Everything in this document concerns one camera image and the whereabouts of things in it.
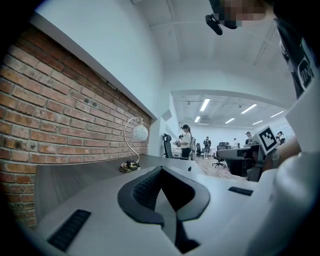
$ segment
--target white lamp shade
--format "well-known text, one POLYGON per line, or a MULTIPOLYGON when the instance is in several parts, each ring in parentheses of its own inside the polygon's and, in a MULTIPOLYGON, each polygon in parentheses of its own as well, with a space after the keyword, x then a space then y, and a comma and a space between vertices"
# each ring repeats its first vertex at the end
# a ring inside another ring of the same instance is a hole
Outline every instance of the white lamp shade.
POLYGON ((132 138, 137 141, 145 141, 148 138, 148 130, 142 124, 132 130, 132 138))

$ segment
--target office chair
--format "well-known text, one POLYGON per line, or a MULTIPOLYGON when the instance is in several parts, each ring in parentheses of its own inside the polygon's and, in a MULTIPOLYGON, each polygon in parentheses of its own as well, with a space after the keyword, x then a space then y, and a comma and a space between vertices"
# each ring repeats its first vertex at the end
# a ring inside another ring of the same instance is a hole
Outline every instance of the office chair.
MULTIPOLYGON (((217 151, 217 152, 218 152, 219 150, 231 149, 231 146, 230 146, 230 145, 225 146, 225 145, 220 145, 220 143, 219 143, 218 146, 216 146, 216 151, 217 151)), ((218 160, 218 162, 213 163, 212 166, 215 165, 214 168, 217 168, 217 166, 223 166, 223 169, 226 168, 226 165, 225 165, 224 163, 221 163, 221 162, 224 162, 225 159, 216 156, 216 154, 217 154, 217 153, 214 153, 214 154, 213 154, 213 158, 216 159, 216 160, 218 160)))
POLYGON ((195 146, 196 146, 196 155, 199 156, 199 157, 202 156, 202 158, 204 159, 205 158, 205 155, 204 155, 205 152, 201 151, 200 143, 197 143, 195 146))
POLYGON ((174 157, 172 155, 171 142, 170 142, 171 140, 172 140, 171 136, 164 133, 164 135, 163 135, 163 146, 164 146, 165 158, 189 160, 188 157, 174 157))

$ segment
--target desk surface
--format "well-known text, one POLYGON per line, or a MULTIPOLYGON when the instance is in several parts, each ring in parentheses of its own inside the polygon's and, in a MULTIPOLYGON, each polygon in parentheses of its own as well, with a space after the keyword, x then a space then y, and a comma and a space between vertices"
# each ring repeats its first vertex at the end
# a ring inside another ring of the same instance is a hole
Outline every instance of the desk surface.
MULTIPOLYGON (((35 214, 37 222, 84 188, 105 179, 114 178, 126 173, 120 172, 119 167, 129 158, 110 161, 65 164, 39 165, 35 175, 35 214)), ((204 174, 195 161, 168 159, 151 155, 141 155, 141 168, 156 166, 175 167, 193 173, 204 174)))

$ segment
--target black rubber pad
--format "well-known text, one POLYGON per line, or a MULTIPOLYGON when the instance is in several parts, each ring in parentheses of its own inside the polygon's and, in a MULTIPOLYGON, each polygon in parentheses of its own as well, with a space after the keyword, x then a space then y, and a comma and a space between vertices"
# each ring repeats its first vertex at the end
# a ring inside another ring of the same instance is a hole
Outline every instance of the black rubber pad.
POLYGON ((91 212, 86 210, 76 210, 58 231, 49 238, 48 243, 65 252, 90 214, 91 212))
POLYGON ((253 190, 243 189, 243 188, 239 188, 239 187, 235 187, 235 186, 230 187, 228 190, 231 192, 235 192, 235 193, 242 194, 242 195, 249 196, 249 197, 253 193, 253 190))

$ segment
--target black cap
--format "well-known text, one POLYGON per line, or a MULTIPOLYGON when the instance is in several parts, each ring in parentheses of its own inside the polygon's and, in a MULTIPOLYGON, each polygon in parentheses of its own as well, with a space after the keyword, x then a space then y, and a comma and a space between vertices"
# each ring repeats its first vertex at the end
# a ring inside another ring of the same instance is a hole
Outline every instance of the black cap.
POLYGON ((237 28, 237 22, 235 20, 231 20, 230 15, 225 13, 225 9, 221 6, 220 0, 209 0, 214 17, 218 19, 225 27, 231 30, 235 30, 237 28))

